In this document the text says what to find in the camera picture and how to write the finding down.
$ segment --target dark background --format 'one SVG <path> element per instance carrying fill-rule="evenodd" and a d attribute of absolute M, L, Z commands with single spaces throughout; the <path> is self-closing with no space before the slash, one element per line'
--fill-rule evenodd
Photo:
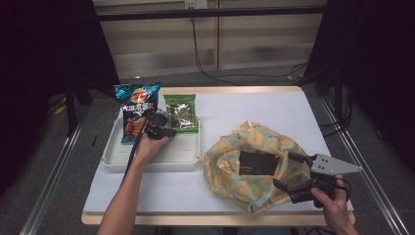
<path fill-rule="evenodd" d="M 111 88 L 119 83 L 98 22 L 66 16 L 95 14 L 92 1 L 2 1 L 2 155 L 0 195 L 13 181 L 36 142 L 51 96 L 71 81 L 89 80 Z"/>
<path fill-rule="evenodd" d="M 415 169 L 414 3 L 365 0 L 346 6 L 351 8 L 323 16 L 304 78 L 315 81 L 320 95 L 337 84 L 349 87 L 379 136 Z"/>

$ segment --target crumpled cloth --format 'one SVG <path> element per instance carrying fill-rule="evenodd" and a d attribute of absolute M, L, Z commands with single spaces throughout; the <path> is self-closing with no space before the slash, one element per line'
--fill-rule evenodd
<path fill-rule="evenodd" d="M 274 175 L 240 175 L 241 151 L 279 156 Z M 289 153 L 306 156 L 292 138 L 262 124 L 246 121 L 229 135 L 222 136 L 205 153 L 204 174 L 208 188 L 213 194 L 232 200 L 248 213 L 261 212 L 271 205 L 283 203 L 289 197 L 273 185 L 273 177 L 288 185 L 301 184 L 309 179 L 308 166 L 289 161 Z"/>

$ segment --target wall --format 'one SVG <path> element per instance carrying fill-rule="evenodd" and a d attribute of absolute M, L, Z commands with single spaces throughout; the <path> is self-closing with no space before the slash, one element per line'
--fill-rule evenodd
<path fill-rule="evenodd" d="M 93 1 L 97 13 L 182 10 L 184 1 Z M 212 8 L 324 5 L 323 0 L 209 0 Z M 308 60 L 321 15 L 195 19 L 205 71 Z M 120 79 L 197 71 L 190 19 L 102 22 Z"/>

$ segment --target white tray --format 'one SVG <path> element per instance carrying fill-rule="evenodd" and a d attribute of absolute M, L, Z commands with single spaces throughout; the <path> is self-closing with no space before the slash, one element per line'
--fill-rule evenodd
<path fill-rule="evenodd" d="M 146 171 L 192 171 L 201 161 L 199 133 L 176 134 L 172 140 L 164 145 L 146 166 Z M 112 172 L 124 173 L 128 164 L 133 143 L 121 143 L 122 116 L 114 121 L 113 130 L 104 150 L 102 163 Z"/>

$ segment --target metal frame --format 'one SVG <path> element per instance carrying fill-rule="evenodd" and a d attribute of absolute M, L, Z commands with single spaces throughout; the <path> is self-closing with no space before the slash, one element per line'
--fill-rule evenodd
<path fill-rule="evenodd" d="M 73 131 L 71 137 L 67 138 L 65 142 L 64 148 L 62 149 L 61 153 L 58 156 L 58 159 L 55 163 L 55 166 L 52 169 L 51 174 L 49 175 L 48 180 L 36 201 L 33 209 L 31 210 L 27 220 L 25 221 L 23 228 L 21 230 L 21 235 L 25 234 L 36 234 L 37 230 L 39 229 L 40 223 L 48 209 L 50 202 L 52 201 L 53 194 L 55 192 L 55 188 L 58 185 L 58 182 L 61 178 L 61 175 L 64 171 L 64 168 L 67 164 L 67 161 L 70 157 L 70 153 L 76 143 L 77 137 L 79 136 L 82 124 L 86 118 L 88 113 L 89 107 L 85 107 L 80 112 L 80 119 Z"/>
<path fill-rule="evenodd" d="M 322 98 L 322 103 L 330 120 L 333 123 L 338 123 L 338 119 L 336 118 L 335 114 L 335 108 L 333 107 L 329 99 L 327 97 Z M 382 189 L 375 175 L 372 173 L 369 164 L 366 163 L 366 161 L 364 160 L 363 155 L 360 153 L 359 149 L 357 148 L 356 144 L 354 143 L 353 139 L 351 138 L 347 130 L 342 129 L 342 127 L 339 124 L 335 124 L 335 127 L 336 130 L 338 130 L 338 133 L 354 163 L 360 165 L 363 168 L 363 171 L 361 171 L 360 175 L 362 176 L 367 188 L 369 189 L 370 193 L 372 194 L 373 198 L 378 204 L 379 209 L 381 210 L 382 214 L 384 215 L 385 219 L 390 225 L 393 234 L 409 235 L 409 231 L 405 227 L 405 224 L 403 223 L 403 220 L 400 218 L 400 215 L 397 212 L 395 206 L 392 204 L 391 200 L 389 199 L 385 191 Z"/>
<path fill-rule="evenodd" d="M 327 6 L 300 6 L 300 7 L 272 7 L 272 8 L 232 8 L 232 9 L 197 9 L 130 13 L 100 13 L 97 16 L 78 16 L 78 19 L 91 19 L 100 22 L 134 21 L 180 18 L 210 18 L 210 17 L 245 17 L 245 16 L 272 16 L 272 15 L 303 15 L 337 13 L 344 11 L 344 7 Z"/>

